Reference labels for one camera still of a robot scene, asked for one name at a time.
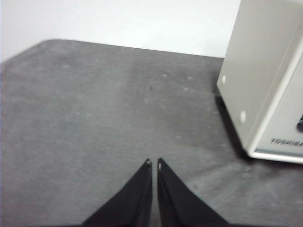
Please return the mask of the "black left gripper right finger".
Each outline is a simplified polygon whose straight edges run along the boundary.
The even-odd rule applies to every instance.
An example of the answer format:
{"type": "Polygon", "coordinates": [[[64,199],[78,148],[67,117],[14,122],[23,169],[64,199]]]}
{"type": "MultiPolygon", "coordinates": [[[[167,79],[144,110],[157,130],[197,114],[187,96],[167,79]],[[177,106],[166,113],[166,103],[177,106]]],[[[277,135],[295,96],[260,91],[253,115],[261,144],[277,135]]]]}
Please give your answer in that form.
{"type": "Polygon", "coordinates": [[[169,167],[158,159],[157,193],[163,227],[225,227],[229,223],[198,198],[169,167]]]}

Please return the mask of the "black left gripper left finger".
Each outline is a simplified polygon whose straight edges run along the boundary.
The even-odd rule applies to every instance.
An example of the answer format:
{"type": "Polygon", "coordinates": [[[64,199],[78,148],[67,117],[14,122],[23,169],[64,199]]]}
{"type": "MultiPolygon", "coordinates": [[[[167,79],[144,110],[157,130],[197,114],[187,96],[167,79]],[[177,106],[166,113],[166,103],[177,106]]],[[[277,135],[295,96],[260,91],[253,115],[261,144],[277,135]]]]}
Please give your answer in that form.
{"type": "Polygon", "coordinates": [[[147,227],[152,208],[152,162],[146,159],[122,189],[94,212],[84,227],[147,227]]]}

